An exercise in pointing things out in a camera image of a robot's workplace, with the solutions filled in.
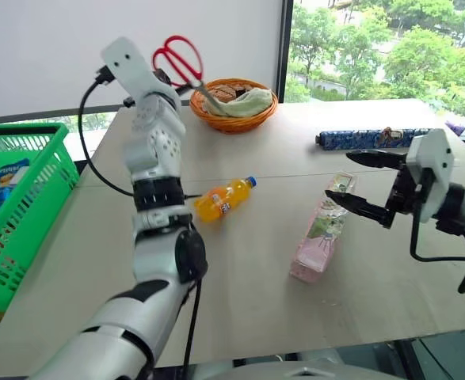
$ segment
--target orange soda bottle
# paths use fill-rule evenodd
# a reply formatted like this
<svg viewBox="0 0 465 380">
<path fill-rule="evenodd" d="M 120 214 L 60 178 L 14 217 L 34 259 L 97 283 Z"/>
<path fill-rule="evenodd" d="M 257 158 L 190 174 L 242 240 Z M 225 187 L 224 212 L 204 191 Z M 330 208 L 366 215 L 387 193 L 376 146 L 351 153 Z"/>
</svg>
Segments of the orange soda bottle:
<svg viewBox="0 0 465 380">
<path fill-rule="evenodd" d="M 211 222 L 236 208 L 243 200 L 247 200 L 250 197 L 250 189 L 256 185 L 253 177 L 232 180 L 227 186 L 212 188 L 197 198 L 193 205 L 204 222 Z"/>
</svg>

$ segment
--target blue bottle cap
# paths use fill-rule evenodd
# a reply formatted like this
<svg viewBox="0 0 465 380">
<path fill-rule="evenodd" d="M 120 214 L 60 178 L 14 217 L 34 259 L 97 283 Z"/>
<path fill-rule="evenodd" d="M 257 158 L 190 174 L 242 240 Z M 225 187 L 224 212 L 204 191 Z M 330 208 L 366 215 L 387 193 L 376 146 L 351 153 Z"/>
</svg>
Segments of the blue bottle cap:
<svg viewBox="0 0 465 380">
<path fill-rule="evenodd" d="M 248 177 L 246 178 L 247 181 L 249 181 L 251 183 L 251 187 L 254 188 L 255 186 L 257 186 L 257 180 L 255 180 L 254 177 Z"/>
</svg>

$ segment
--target cloth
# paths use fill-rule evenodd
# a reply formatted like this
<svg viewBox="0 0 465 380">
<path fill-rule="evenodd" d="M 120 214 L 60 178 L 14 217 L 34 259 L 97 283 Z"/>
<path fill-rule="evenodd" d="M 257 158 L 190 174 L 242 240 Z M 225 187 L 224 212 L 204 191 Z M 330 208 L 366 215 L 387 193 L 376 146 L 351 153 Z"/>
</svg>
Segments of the cloth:
<svg viewBox="0 0 465 380">
<path fill-rule="evenodd" d="M 270 89 L 253 88 L 228 103 L 223 103 L 218 99 L 216 99 L 216 101 L 222 106 L 223 110 L 229 116 L 248 117 L 257 115 L 266 110 L 273 102 L 273 95 L 271 94 Z M 212 115 L 226 116 L 213 107 L 207 99 L 204 102 L 204 107 L 206 111 Z"/>
</svg>

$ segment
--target table surface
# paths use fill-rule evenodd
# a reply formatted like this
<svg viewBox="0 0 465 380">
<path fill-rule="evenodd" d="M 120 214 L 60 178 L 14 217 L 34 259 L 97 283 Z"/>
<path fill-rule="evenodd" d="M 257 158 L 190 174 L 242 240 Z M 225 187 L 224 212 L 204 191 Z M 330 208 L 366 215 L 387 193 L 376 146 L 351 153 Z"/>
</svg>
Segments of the table surface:
<svg viewBox="0 0 465 380">
<path fill-rule="evenodd" d="M 186 174 L 187 193 L 205 192 L 222 179 L 251 173 L 257 174 L 258 182 L 248 207 L 239 207 L 217 223 L 196 222 L 206 244 L 209 271 L 203 282 L 193 363 L 465 329 L 465 294 L 457 293 L 465 264 L 421 264 L 411 259 L 410 216 L 398 215 L 392 229 L 385 230 L 349 215 L 334 258 L 316 284 L 288 275 L 290 259 L 334 172 L 356 173 L 356 193 L 377 204 L 385 202 L 396 174 L 350 165 L 342 152 L 310 149 L 318 131 L 310 126 L 314 107 L 328 120 L 349 117 L 340 109 L 350 106 L 341 102 L 281 104 L 258 131 L 224 136 L 188 112 L 183 114 L 193 144 L 185 145 L 184 169 L 190 169 L 189 162 L 197 162 L 199 155 L 205 167 Z M 125 178 L 110 160 L 119 159 L 112 146 L 120 137 L 110 136 L 124 135 L 130 119 L 131 111 L 118 113 L 95 156 L 100 169 L 108 176 L 116 174 L 119 184 Z M 465 144 L 449 137 L 458 158 L 452 180 L 465 184 Z M 82 178 L 0 326 L 0 375 L 31 374 L 100 304 L 133 285 L 134 211 L 128 197 L 89 175 Z M 419 239 L 423 256 L 465 254 L 464 240 L 436 231 L 433 222 L 421 226 Z M 181 364 L 191 308 L 191 301 L 182 308 L 160 367 Z"/>
</svg>

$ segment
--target woven basket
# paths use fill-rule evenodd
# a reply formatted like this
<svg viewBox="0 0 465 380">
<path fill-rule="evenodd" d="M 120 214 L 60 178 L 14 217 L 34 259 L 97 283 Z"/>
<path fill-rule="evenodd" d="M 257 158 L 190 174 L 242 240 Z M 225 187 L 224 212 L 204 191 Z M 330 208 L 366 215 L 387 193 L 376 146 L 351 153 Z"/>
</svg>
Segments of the woven basket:
<svg viewBox="0 0 465 380">
<path fill-rule="evenodd" d="M 268 89 L 260 83 L 238 78 L 217 79 L 206 84 L 208 91 L 218 100 L 223 102 L 234 100 L 236 98 L 235 91 L 237 89 L 249 90 L 253 87 Z M 269 106 L 269 108 L 265 109 L 261 113 L 249 117 L 227 117 L 215 116 L 206 112 L 204 109 L 204 101 L 205 96 L 198 91 L 194 91 L 192 97 L 190 98 L 190 107 L 192 108 L 193 112 L 195 112 L 195 114 L 202 120 L 207 121 L 211 127 L 222 133 L 227 133 L 230 135 L 244 133 L 258 127 L 276 111 L 276 107 L 278 105 L 278 98 L 273 93 L 272 104 Z"/>
</svg>

